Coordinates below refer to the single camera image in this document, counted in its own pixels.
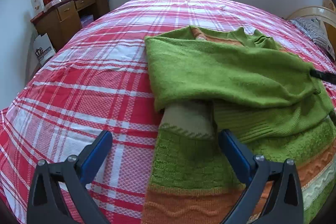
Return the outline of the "green orange knitted sweater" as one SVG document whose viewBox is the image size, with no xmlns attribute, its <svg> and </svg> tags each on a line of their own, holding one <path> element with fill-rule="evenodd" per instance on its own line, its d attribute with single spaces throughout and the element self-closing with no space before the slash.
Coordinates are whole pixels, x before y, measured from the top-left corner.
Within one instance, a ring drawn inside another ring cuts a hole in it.
<svg viewBox="0 0 336 224">
<path fill-rule="evenodd" d="M 314 66 L 242 28 L 144 39 L 158 128 L 143 223 L 219 223 L 246 184 L 220 150 L 229 130 L 269 162 L 294 161 L 303 223 L 335 189 L 335 110 Z"/>
</svg>

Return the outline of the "striped pillow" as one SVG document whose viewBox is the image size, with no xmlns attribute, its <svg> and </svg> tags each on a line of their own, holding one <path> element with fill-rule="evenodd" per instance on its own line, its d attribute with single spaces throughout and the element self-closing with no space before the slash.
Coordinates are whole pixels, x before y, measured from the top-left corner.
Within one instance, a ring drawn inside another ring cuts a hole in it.
<svg viewBox="0 0 336 224">
<path fill-rule="evenodd" d="M 329 41 L 327 34 L 321 28 L 320 22 L 317 18 L 303 18 L 296 17 L 289 20 L 293 23 L 301 32 L 308 36 L 313 43 L 319 47 L 319 49 L 324 52 L 329 59 L 335 62 L 335 51 Z"/>
</svg>

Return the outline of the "cream wooden headboard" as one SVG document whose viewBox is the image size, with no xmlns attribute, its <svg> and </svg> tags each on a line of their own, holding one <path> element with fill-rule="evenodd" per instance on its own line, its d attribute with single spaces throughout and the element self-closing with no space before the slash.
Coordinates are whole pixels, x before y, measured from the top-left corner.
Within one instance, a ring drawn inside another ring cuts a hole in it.
<svg viewBox="0 0 336 224">
<path fill-rule="evenodd" d="M 286 20 L 296 17 L 317 19 L 320 28 L 328 37 L 333 49 L 335 50 L 335 12 L 322 6 L 307 6 L 292 12 L 286 17 Z"/>
</svg>

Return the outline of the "red white plaid bedsheet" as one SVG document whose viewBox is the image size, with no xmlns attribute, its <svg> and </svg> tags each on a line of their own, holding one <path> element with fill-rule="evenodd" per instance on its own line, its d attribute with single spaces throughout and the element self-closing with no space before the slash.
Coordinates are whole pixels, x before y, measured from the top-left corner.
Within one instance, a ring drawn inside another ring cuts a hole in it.
<svg viewBox="0 0 336 224">
<path fill-rule="evenodd" d="M 102 131 L 113 147 L 90 194 L 112 223 L 140 223 L 161 117 L 154 110 L 143 38 L 194 25 L 243 27 L 334 71 L 335 65 L 295 26 L 229 0 L 131 0 L 79 31 L 1 111 L 1 200 L 26 222 L 38 160 L 65 160 Z"/>
</svg>

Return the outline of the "white paper bag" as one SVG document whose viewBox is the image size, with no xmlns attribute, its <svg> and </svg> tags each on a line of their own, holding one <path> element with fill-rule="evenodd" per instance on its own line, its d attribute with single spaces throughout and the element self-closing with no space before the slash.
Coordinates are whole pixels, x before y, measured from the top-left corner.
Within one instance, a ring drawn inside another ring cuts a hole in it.
<svg viewBox="0 0 336 224">
<path fill-rule="evenodd" d="M 33 43 L 33 49 L 41 66 L 56 54 L 48 34 L 37 36 Z"/>
</svg>

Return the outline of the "brown wooden desk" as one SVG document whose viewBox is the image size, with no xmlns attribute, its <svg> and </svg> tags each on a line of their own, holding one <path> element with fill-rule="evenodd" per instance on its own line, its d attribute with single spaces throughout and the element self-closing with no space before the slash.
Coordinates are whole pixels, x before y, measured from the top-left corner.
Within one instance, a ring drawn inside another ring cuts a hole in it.
<svg viewBox="0 0 336 224">
<path fill-rule="evenodd" d="M 37 33 L 47 34 L 55 51 L 60 51 L 82 29 L 80 19 L 94 20 L 110 12 L 109 0 L 62 0 L 31 19 Z"/>
</svg>

